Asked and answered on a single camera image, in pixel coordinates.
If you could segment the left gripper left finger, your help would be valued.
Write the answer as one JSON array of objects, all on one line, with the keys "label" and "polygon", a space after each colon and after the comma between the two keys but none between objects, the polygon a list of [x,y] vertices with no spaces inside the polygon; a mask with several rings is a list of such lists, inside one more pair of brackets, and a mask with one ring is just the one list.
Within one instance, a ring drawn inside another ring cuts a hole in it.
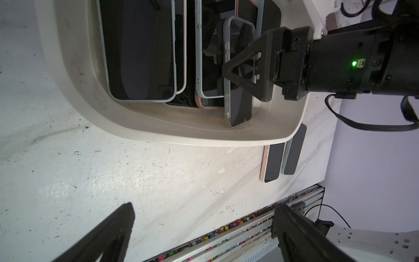
[{"label": "left gripper left finger", "polygon": [[122,262],[134,221],[133,205],[125,203],[54,261]]}]

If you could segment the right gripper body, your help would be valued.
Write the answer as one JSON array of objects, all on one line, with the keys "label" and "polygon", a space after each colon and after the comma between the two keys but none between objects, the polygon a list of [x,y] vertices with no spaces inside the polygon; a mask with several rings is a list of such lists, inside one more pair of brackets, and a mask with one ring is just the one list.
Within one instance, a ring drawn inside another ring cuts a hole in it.
[{"label": "right gripper body", "polygon": [[273,83],[282,88],[286,100],[300,100],[307,93],[308,57],[314,30],[309,27],[281,27],[275,34]]}]

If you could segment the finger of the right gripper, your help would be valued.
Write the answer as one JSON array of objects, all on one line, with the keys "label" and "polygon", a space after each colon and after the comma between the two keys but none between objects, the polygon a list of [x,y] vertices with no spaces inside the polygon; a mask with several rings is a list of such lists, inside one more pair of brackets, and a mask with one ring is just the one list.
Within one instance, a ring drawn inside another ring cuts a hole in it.
[{"label": "finger of the right gripper", "polygon": [[277,28],[266,31],[222,67],[224,78],[244,88],[261,102],[269,102],[273,97],[270,74],[276,33]]}]

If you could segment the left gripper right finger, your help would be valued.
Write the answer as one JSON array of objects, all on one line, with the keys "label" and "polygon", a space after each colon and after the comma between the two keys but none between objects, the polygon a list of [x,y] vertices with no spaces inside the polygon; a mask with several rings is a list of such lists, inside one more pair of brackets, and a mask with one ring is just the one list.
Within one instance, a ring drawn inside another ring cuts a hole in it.
[{"label": "left gripper right finger", "polygon": [[276,206],[272,224],[285,262],[353,261],[287,205]]}]

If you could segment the clear case phone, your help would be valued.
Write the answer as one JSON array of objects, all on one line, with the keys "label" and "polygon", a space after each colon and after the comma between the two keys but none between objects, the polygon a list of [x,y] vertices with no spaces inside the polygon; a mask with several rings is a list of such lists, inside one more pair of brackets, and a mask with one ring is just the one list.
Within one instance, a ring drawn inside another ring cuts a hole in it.
[{"label": "clear case phone", "polygon": [[[238,16],[225,19],[223,25],[223,59],[228,62],[255,40],[255,27]],[[252,118],[253,96],[224,78],[224,107],[228,124],[235,128]]]}]

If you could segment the light blue case phone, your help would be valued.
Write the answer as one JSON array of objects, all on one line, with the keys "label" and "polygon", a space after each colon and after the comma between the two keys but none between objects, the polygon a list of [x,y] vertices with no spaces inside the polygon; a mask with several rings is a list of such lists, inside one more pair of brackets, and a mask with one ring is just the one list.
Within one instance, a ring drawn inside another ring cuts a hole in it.
[{"label": "light blue case phone", "polygon": [[306,131],[307,126],[301,124],[294,137],[287,142],[280,171],[281,174],[293,175],[295,173],[306,136]]}]

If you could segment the pink case phone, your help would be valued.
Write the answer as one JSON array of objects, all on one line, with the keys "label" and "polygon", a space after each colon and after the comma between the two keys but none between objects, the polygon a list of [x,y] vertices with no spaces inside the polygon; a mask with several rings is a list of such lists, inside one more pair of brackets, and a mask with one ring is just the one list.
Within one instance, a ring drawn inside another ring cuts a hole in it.
[{"label": "pink case phone", "polygon": [[266,145],[261,165],[260,181],[269,183],[279,178],[282,168],[285,143]]}]

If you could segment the white plastic storage box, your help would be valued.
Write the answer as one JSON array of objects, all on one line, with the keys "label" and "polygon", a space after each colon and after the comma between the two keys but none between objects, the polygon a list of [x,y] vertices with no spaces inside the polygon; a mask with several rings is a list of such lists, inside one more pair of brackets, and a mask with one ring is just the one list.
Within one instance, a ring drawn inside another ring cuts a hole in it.
[{"label": "white plastic storage box", "polygon": [[276,87],[268,103],[254,102],[251,120],[228,126],[222,109],[165,103],[121,103],[107,91],[96,1],[35,1],[43,56],[57,87],[84,118],[132,140],[211,147],[250,147],[288,141],[308,97],[284,99]]}]

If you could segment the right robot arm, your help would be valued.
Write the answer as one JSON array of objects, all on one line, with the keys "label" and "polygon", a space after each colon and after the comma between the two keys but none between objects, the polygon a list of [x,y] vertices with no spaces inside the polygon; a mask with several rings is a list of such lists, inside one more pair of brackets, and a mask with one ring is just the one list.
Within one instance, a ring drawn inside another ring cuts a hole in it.
[{"label": "right robot arm", "polygon": [[223,76],[263,102],[275,86],[294,101],[310,92],[418,97],[419,3],[398,1],[386,14],[375,1],[370,21],[320,39],[310,26],[270,29],[226,62]]}]

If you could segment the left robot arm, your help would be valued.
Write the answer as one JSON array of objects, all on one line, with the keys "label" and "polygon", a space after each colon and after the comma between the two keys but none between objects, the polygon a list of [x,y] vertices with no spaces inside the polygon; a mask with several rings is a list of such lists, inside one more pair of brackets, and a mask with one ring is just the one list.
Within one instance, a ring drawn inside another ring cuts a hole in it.
[{"label": "left robot arm", "polygon": [[[122,262],[135,220],[131,203],[118,207],[71,248],[59,262]],[[286,262],[416,262],[419,233],[389,233],[311,221],[288,205],[205,240],[157,257],[159,262],[220,262],[263,243],[276,243]]]}]

